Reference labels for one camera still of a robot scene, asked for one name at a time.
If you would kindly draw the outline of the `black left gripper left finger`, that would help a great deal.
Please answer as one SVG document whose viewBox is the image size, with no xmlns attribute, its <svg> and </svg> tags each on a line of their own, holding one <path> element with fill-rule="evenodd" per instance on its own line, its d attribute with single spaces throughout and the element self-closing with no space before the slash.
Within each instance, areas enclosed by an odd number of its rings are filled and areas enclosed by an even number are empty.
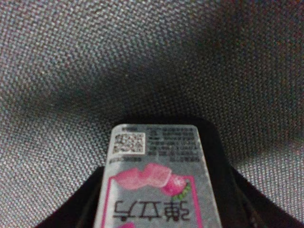
<svg viewBox="0 0 304 228">
<path fill-rule="evenodd" d="M 104 167 L 98 167 L 84 184 L 37 228 L 92 228 L 98 207 Z"/>
</svg>

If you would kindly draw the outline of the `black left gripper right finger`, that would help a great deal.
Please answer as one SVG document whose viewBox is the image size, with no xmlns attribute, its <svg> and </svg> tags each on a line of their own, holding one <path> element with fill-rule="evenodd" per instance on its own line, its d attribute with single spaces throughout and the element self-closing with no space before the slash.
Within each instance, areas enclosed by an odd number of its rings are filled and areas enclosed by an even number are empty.
<svg viewBox="0 0 304 228">
<path fill-rule="evenodd" d="M 225 228 L 302 228 L 293 218 L 247 181 L 225 156 L 219 133 L 211 122 L 196 119 L 215 200 Z"/>
</svg>

